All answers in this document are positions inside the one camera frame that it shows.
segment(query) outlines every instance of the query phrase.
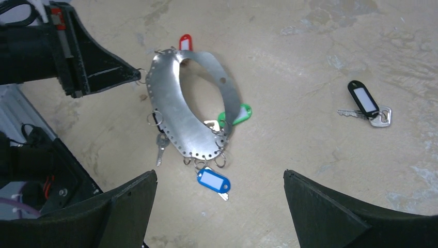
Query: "concrete floor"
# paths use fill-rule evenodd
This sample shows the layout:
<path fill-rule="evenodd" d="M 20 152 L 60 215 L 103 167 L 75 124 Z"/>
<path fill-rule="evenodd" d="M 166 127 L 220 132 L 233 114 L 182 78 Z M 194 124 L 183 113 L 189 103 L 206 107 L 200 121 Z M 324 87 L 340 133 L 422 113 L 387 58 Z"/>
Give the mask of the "concrete floor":
<path fill-rule="evenodd" d="M 156 168 L 155 127 L 144 85 L 81 99 L 57 80 L 23 91 L 104 189 L 156 169 L 158 190 L 145 240 L 151 247 L 299 247 L 283 190 L 296 170 L 372 204 L 438 213 L 438 4 L 410 0 L 73 1 L 90 34 L 135 67 L 155 49 L 193 37 L 196 51 L 228 68 L 252 118 L 227 148 L 230 201 L 200 186 L 169 146 Z M 350 80 L 365 83 L 393 124 L 376 129 L 341 117 L 355 109 Z M 193 112 L 223 111 L 217 89 L 183 83 Z"/>

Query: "metal plate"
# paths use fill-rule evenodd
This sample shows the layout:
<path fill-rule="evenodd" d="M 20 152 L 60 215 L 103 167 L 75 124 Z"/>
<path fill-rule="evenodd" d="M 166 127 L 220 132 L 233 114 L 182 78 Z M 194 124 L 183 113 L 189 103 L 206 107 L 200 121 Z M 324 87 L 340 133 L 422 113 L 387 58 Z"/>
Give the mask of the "metal plate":
<path fill-rule="evenodd" d="M 198 120 L 185 102 L 179 81 L 180 63 L 184 59 L 198 62 L 213 76 L 224 101 L 226 122 L 234 122 L 240 111 L 239 95 L 221 64 L 207 52 L 174 49 L 158 52 L 146 77 L 149 98 L 153 108 L 161 113 L 161 116 L 157 115 L 157 121 L 162 118 L 160 127 L 184 157 L 213 159 L 220 154 L 218 146 L 224 146 L 226 141 L 215 138 L 216 135 Z M 224 136 L 229 136 L 232 125 L 226 125 L 223 132 Z"/>

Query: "beige floor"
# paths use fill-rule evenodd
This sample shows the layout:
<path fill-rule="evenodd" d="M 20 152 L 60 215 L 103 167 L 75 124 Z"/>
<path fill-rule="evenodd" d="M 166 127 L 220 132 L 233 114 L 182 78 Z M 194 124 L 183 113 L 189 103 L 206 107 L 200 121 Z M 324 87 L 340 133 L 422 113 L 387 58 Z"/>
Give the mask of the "beige floor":
<path fill-rule="evenodd" d="M 105 48 L 148 69 L 153 50 L 189 33 L 196 51 L 218 56 L 252 118 L 227 148 L 230 201 L 200 186 L 169 146 L 155 168 L 155 127 L 141 85 L 70 99 L 58 82 L 23 90 L 90 175 L 109 190 L 156 169 L 146 233 L 151 247 L 299 247 L 283 191 L 294 169 L 361 200 L 438 213 L 438 4 L 410 0 L 75 0 Z M 347 83 L 363 81 L 393 124 L 375 129 L 337 109 L 355 109 Z M 193 111 L 223 110 L 210 83 L 183 84 Z"/>

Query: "brown spot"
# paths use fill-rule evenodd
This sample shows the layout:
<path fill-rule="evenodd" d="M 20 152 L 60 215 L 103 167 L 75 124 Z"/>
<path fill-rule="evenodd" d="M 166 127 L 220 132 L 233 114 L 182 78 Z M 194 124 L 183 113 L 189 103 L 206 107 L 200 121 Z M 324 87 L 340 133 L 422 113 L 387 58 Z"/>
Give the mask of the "brown spot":
<path fill-rule="evenodd" d="M 143 102 L 144 100 L 146 100 L 148 98 L 148 96 L 145 94 L 140 95 L 139 97 L 140 97 L 140 102 Z"/>

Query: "key tag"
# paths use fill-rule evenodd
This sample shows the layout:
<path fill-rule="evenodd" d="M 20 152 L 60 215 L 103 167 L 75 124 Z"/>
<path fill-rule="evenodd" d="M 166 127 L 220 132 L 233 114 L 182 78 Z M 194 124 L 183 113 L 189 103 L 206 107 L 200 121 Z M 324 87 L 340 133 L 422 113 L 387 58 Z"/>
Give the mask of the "key tag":
<path fill-rule="evenodd" d="M 197 178 L 199 184 L 221 194 L 227 193 L 231 188 L 228 178 L 219 175 L 211 169 L 204 168 L 199 170 Z"/>
<path fill-rule="evenodd" d="M 181 36 L 181 38 L 179 39 L 179 50 L 193 51 L 192 36 L 190 36 L 189 34 Z M 181 66 L 187 66 L 188 62 L 188 59 L 183 60 L 181 62 Z"/>
<path fill-rule="evenodd" d="M 248 104 L 245 103 L 241 104 L 240 113 L 237 116 L 237 118 L 234 120 L 233 126 L 248 120 L 252 114 L 253 114 L 253 110 Z M 217 117 L 217 121 L 219 122 L 219 126 L 221 126 L 222 128 L 225 126 L 225 112 L 219 114 L 219 116 Z"/>
<path fill-rule="evenodd" d="M 374 127 L 388 127 L 391 124 L 391 109 L 386 106 L 377 105 L 362 82 L 351 81 L 348 84 L 348 91 L 371 125 Z"/>

